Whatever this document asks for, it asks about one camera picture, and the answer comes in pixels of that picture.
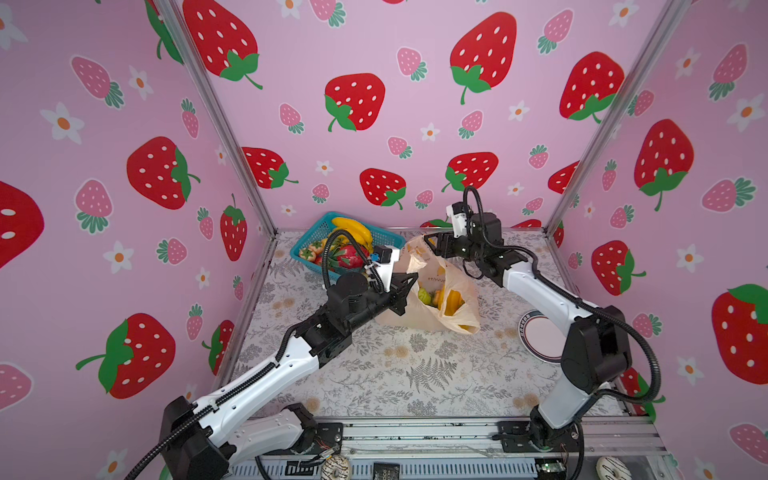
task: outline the plastic bag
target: plastic bag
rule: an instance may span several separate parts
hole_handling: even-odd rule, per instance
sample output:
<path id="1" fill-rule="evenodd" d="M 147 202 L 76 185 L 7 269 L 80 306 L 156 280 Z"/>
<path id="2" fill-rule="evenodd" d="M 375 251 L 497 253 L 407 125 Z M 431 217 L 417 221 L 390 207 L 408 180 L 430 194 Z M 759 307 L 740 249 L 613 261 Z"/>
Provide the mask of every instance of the plastic bag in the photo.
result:
<path id="1" fill-rule="evenodd" d="M 472 279 L 452 263 L 432 253 L 424 236 L 415 237 L 406 243 L 400 253 L 400 260 L 395 264 L 395 272 L 418 272 L 419 281 L 408 293 L 405 315 L 398 316 L 387 310 L 376 317 L 378 324 L 429 331 L 450 329 L 463 335 L 472 335 L 480 330 L 478 295 Z M 419 300 L 419 287 L 424 287 L 430 294 L 444 289 L 438 308 L 425 305 Z M 449 316 L 445 310 L 452 290 L 462 295 L 464 304 Z"/>

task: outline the strawberry wallpaper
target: strawberry wallpaper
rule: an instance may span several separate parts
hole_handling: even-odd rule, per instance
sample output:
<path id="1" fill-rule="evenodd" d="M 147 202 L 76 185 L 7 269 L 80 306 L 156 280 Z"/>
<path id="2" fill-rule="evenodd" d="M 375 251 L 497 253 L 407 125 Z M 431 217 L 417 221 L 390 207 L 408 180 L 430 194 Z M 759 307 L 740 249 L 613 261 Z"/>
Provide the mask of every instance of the strawberry wallpaper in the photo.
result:
<path id="1" fill-rule="evenodd" d="M 581 295 L 660 357 L 662 397 L 637 409 L 689 480 L 768 477 L 765 18 L 694 3 L 563 220 Z M 643 392 L 635 354 L 622 383 Z"/>
<path id="2" fill-rule="evenodd" d="M 266 235 L 152 2 L 6 1 L 0 477 L 123 478 L 213 385 Z"/>
<path id="3" fill-rule="evenodd" d="M 177 2 L 284 228 L 444 225 L 468 186 L 541 226 L 665 3 Z"/>

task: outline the basket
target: basket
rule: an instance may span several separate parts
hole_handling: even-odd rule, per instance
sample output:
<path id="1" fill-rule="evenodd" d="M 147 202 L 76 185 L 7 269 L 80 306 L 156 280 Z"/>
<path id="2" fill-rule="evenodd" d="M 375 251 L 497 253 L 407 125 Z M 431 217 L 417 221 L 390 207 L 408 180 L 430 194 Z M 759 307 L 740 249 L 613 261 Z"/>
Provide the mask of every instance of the basket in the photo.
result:
<path id="1" fill-rule="evenodd" d="M 293 248 L 290 251 L 291 258 L 293 258 L 294 260 L 298 260 L 299 262 L 301 262 L 302 265 L 312 270 L 313 272 L 322 274 L 323 269 L 320 268 L 320 265 L 315 265 L 314 263 L 308 262 L 304 260 L 302 257 L 299 257 L 299 252 L 302 249 L 307 248 L 310 245 L 310 243 L 318 240 L 322 240 L 323 238 L 328 237 L 328 235 L 333 231 L 333 229 L 336 228 L 336 225 L 332 223 L 332 220 L 336 217 L 349 218 L 346 215 L 338 214 L 337 212 L 328 212 L 327 214 L 323 215 L 320 218 L 320 220 L 318 220 L 317 223 L 312 225 L 312 228 L 310 228 L 310 230 L 306 232 L 304 236 L 299 239 L 298 242 L 296 242 L 296 245 L 293 246 Z M 374 227 L 365 222 L 360 222 L 360 223 L 365 225 L 366 228 L 371 231 L 371 236 L 373 237 L 374 245 L 391 245 L 399 249 L 399 248 L 403 248 L 403 246 L 406 244 L 406 239 L 401 237 L 400 235 L 397 235 L 396 233 L 389 232 L 387 230 L 384 230 L 383 228 Z M 336 280 L 339 279 L 339 274 L 332 270 L 328 270 L 328 277 L 335 282 Z"/>

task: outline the pink wall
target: pink wall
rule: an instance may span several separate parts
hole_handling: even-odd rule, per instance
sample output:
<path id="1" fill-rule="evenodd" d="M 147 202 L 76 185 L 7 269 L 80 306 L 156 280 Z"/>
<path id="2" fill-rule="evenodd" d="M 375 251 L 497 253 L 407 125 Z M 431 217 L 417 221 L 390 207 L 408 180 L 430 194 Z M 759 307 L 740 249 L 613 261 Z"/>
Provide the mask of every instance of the pink wall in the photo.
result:
<path id="1" fill-rule="evenodd" d="M 254 167 L 278 227 L 309 227 L 327 210 L 394 227 L 443 219 L 445 205 L 460 198 L 451 186 L 441 193 L 449 185 L 449 161 L 456 157 L 457 163 L 450 165 L 460 173 L 460 160 L 464 165 L 472 158 L 483 162 L 474 179 L 464 182 L 482 186 L 485 204 L 504 225 L 530 219 L 546 223 L 561 199 L 548 185 L 558 181 L 561 170 L 572 173 L 568 165 L 579 159 L 597 127 L 592 117 L 567 117 L 584 102 L 582 94 L 604 98 L 618 89 L 623 75 L 612 63 L 629 70 L 664 4 L 558 0 L 516 2 L 512 7 L 509 2 L 470 0 L 293 0 L 293 8 L 288 8 L 272 1 L 221 2 L 227 11 L 212 0 L 179 3 L 238 141 L 259 149 L 250 151 L 252 158 L 265 155 L 261 158 L 266 163 Z M 556 17 L 553 27 L 545 28 Z M 539 48 L 542 37 L 544 43 L 547 37 L 557 42 L 546 55 Z M 227 58 L 230 49 L 237 52 L 234 58 Z M 578 63 L 596 51 L 607 57 L 591 55 Z M 425 65 L 417 71 L 421 62 Z M 480 81 L 462 70 L 475 63 L 483 68 Z M 458 67 L 457 79 L 452 64 Z M 572 70 L 575 76 L 569 80 Z M 574 84 L 576 91 L 571 90 Z M 372 90 L 364 91 L 368 85 Z M 464 85 L 481 93 L 467 91 L 461 104 Z M 325 94 L 332 98 L 330 111 L 342 118 L 333 122 L 331 132 L 334 117 L 326 109 Z M 338 110 L 337 101 L 350 106 Z M 518 109 L 521 121 L 515 116 Z M 597 117 L 606 112 L 599 111 Z M 347 129 L 347 121 L 357 122 L 357 131 Z M 425 133 L 430 131 L 439 133 L 430 137 Z M 538 145 L 547 150 L 530 160 L 534 168 L 529 159 Z M 407 147 L 410 157 L 405 155 Z M 283 162 L 287 172 L 278 170 L 270 179 L 265 166 Z M 488 166 L 492 169 L 483 175 Z M 372 185 L 364 190 L 360 174 L 369 168 L 384 173 L 374 172 Z M 455 182 L 463 189 L 461 181 Z M 329 198 L 318 204 L 313 191 L 320 184 L 327 186 Z M 400 190 L 403 184 L 406 192 Z M 426 190 L 433 192 L 434 200 L 421 210 L 415 203 Z M 380 207 L 388 198 L 386 191 L 394 193 L 388 202 L 392 206 Z M 527 206 L 532 207 L 528 216 L 523 214 Z"/>
<path id="2" fill-rule="evenodd" d="M 217 161 L 220 140 L 186 68 L 166 48 L 157 58 L 159 37 L 143 2 L 16 1 L 0 4 L 0 19 L 0 477 L 123 478 L 157 442 L 163 407 L 214 382 L 201 342 L 237 319 L 233 279 L 248 290 L 266 237 L 233 166 Z M 102 66 L 76 61 L 95 96 L 73 71 L 73 56 Z M 122 93 L 109 97 L 123 101 L 119 109 L 104 99 L 105 75 Z M 192 135 L 182 120 L 185 98 L 196 110 L 196 120 L 186 115 Z M 155 137 L 170 140 L 134 153 Z M 201 180 L 191 180 L 187 202 L 183 180 L 166 173 L 180 167 L 174 144 Z M 129 181 L 150 173 L 134 182 L 138 190 Z M 89 179 L 98 181 L 85 185 L 95 198 L 82 204 L 75 196 Z M 220 235 L 230 194 L 247 223 L 237 261 Z M 210 240 L 199 207 L 210 212 Z M 81 228 L 85 214 L 99 217 L 93 234 Z M 158 244 L 172 238 L 186 256 L 171 242 L 163 263 Z M 203 287 L 201 269 L 210 272 Z M 202 325 L 190 341 L 195 304 Z M 75 369 L 107 350 L 109 357 Z M 161 466 L 153 462 L 142 478 L 157 478 Z"/>
<path id="3" fill-rule="evenodd" d="M 652 92 L 652 104 L 624 117 L 564 219 L 560 254 L 577 267 L 571 273 L 581 295 L 621 308 L 660 357 L 666 401 L 655 405 L 656 427 L 688 479 L 768 477 L 765 18 L 765 2 L 693 5 L 641 89 Z M 737 45 L 746 45 L 746 58 Z M 731 80 L 732 91 L 710 99 L 711 85 L 722 90 L 717 84 Z M 611 159 L 616 176 L 606 191 Z M 659 168 L 654 162 L 666 159 L 672 175 L 650 182 Z M 673 177 L 683 177 L 676 187 Z M 666 189 L 658 211 L 654 185 Z M 631 222 L 624 222 L 625 205 L 634 210 Z M 599 249 L 615 240 L 631 251 L 634 272 L 647 272 L 628 277 L 625 271 L 628 289 L 600 276 L 614 278 Z M 609 289 L 624 292 L 613 296 Z M 641 314 L 647 318 L 638 319 Z M 661 322 L 656 332 L 651 314 Z M 639 351 L 635 366 L 647 379 Z"/>

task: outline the blue plastic basket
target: blue plastic basket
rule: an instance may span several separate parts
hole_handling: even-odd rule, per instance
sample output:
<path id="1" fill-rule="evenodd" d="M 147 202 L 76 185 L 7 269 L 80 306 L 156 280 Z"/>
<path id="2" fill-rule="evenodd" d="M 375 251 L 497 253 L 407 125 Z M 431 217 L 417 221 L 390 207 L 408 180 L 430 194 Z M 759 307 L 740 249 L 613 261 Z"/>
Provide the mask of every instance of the blue plastic basket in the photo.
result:
<path id="1" fill-rule="evenodd" d="M 323 238 L 328 237 L 328 235 L 333 231 L 333 229 L 336 228 L 336 225 L 334 225 L 332 222 L 332 220 L 336 217 L 350 218 L 346 215 L 338 214 L 337 212 L 328 212 L 327 214 L 323 215 L 323 217 L 320 218 L 320 220 L 318 220 L 317 223 L 312 225 L 312 228 L 310 228 L 310 231 L 306 232 L 304 236 L 301 237 L 298 242 L 296 242 L 296 245 L 293 246 L 293 248 L 290 251 L 291 258 L 300 261 L 301 264 L 303 264 L 304 266 L 306 266 L 306 268 L 312 270 L 313 272 L 322 274 L 323 270 L 320 268 L 319 265 L 315 265 L 314 263 L 308 262 L 304 260 L 302 257 L 299 257 L 299 252 L 302 249 L 307 248 L 310 245 L 310 243 L 316 242 L 318 240 L 322 240 Z M 374 245 L 392 245 L 395 248 L 403 248 L 403 246 L 406 244 L 406 239 L 396 233 L 389 232 L 387 230 L 384 230 L 383 228 L 374 227 L 373 225 L 368 225 L 365 222 L 360 222 L 360 223 L 365 225 L 366 228 L 368 228 L 368 230 L 371 231 L 371 236 L 373 237 Z M 336 272 L 333 272 L 332 270 L 328 270 L 328 277 L 335 282 L 336 280 L 339 279 L 339 274 Z"/>

